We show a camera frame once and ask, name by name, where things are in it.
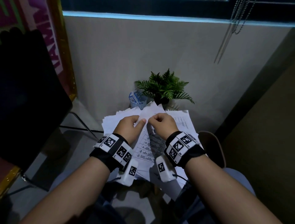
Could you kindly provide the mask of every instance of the black plant pot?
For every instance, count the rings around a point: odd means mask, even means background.
[[[166,107],[169,103],[168,98],[162,98],[162,99],[161,98],[154,98],[154,100],[157,105],[162,104],[164,110],[166,109]]]

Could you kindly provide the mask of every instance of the stack of papers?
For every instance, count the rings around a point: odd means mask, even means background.
[[[180,131],[190,133],[197,140],[199,139],[187,110],[164,111],[162,105],[160,104],[157,106],[155,102],[149,103],[142,111],[139,107],[135,107],[133,109],[128,108],[125,111],[118,111],[116,115],[113,116],[106,116],[102,123],[104,134],[113,133],[119,121],[124,117],[139,115],[138,121],[134,124],[134,126],[136,126],[141,119],[145,118],[148,121],[151,116],[157,113],[168,113],[174,118]],[[155,159],[164,153],[166,145],[165,141],[155,133],[155,130],[150,124],[145,124],[137,141],[135,141],[131,147],[135,149],[132,157],[138,160],[139,163],[135,177],[137,179],[146,179],[154,183],[161,188],[164,193],[170,196],[171,199],[176,200],[186,181],[177,178],[176,180],[163,183],[160,180]],[[179,176],[187,179],[187,176],[181,167],[176,167],[176,172]]]

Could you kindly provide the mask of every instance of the person's right hand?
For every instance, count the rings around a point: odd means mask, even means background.
[[[165,141],[171,134],[178,131],[174,118],[167,113],[158,113],[150,117],[148,122],[154,127],[156,133]]]

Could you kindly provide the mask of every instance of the gray wall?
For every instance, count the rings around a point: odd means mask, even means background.
[[[242,172],[257,197],[295,223],[295,58],[222,143],[227,166]]]
[[[135,80],[168,68],[190,83],[196,131],[216,131],[290,28],[244,26],[213,64],[227,24],[65,16],[78,97],[96,120],[129,105]]]

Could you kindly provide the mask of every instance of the potted plant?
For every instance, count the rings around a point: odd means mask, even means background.
[[[169,69],[163,75],[151,73],[148,81],[135,82],[143,95],[154,99],[157,105],[167,105],[171,99],[187,99],[194,104],[193,99],[183,91],[188,82],[179,81]]]

